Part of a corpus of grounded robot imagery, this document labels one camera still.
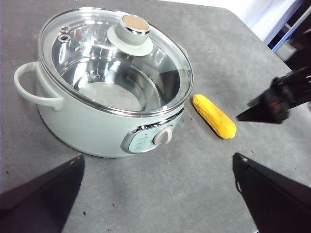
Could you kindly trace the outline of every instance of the red component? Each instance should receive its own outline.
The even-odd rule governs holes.
[[[275,106],[277,104],[278,104],[278,101],[274,101],[274,102],[270,103],[271,106]]]

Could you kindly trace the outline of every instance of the electric hot pot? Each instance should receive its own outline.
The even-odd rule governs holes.
[[[36,75],[35,95],[20,84]],[[38,61],[14,74],[47,127],[87,154],[119,158],[168,143],[193,86],[187,53],[144,19],[79,8],[51,18]]]

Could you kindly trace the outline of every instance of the gray tabletop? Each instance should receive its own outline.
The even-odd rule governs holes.
[[[38,33],[51,16],[82,6],[137,14],[181,44],[194,71],[192,95],[203,94],[235,116],[288,67],[234,14],[155,0],[5,0],[1,6],[1,191],[80,154],[44,125],[36,106],[15,90],[18,66],[37,60]],[[25,86],[34,91],[34,77]],[[282,125],[236,122],[222,140],[187,100],[172,141],[124,159],[86,155],[81,190],[65,233],[242,233],[256,226],[235,188],[232,155],[240,152],[311,184],[311,114],[305,105]]]

